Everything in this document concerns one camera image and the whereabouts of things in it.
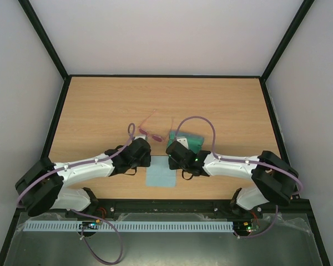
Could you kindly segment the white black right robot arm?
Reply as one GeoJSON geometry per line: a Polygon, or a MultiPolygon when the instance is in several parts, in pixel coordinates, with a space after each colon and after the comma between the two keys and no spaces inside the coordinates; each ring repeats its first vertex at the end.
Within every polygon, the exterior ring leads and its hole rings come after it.
{"type": "Polygon", "coordinates": [[[194,153],[173,141],[166,154],[169,168],[190,174],[189,180],[198,176],[229,176],[252,181],[251,187],[238,188],[231,199],[229,212],[237,217],[266,203],[288,206],[297,186],[298,173],[270,151],[250,157],[224,156],[205,150],[194,153]]]}

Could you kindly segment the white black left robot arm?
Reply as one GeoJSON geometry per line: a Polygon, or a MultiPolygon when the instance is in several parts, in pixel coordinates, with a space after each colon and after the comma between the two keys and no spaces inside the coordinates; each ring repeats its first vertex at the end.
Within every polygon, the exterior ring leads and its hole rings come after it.
{"type": "Polygon", "coordinates": [[[118,146],[85,160],[54,163],[45,157],[37,161],[15,184],[17,205],[31,217],[51,209],[84,211],[95,201],[89,188],[71,186],[100,177],[125,174],[151,164],[151,147],[143,138],[118,146]]]}

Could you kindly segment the grey-green glasses case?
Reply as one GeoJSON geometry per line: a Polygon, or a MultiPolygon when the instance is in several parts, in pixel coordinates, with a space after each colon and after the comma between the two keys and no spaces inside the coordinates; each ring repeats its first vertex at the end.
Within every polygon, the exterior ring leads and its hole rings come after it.
{"type": "Polygon", "coordinates": [[[201,148],[202,145],[204,143],[204,138],[202,136],[198,136],[198,135],[193,135],[191,133],[187,133],[187,132],[182,132],[179,131],[177,136],[185,136],[188,139],[188,144],[189,144],[189,150],[191,150],[193,153],[197,154],[201,148]]]}

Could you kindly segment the pink sunglasses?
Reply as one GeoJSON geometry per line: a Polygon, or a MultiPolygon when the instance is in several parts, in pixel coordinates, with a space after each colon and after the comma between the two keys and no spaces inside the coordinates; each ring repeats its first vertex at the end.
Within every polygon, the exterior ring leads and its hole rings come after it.
{"type": "Polygon", "coordinates": [[[173,127],[174,118],[170,119],[170,127],[162,131],[150,122],[150,119],[155,115],[156,112],[157,110],[153,109],[151,113],[141,121],[141,123],[138,125],[138,132],[146,138],[152,139],[158,143],[162,143],[165,142],[169,137],[169,133],[173,127]]]}

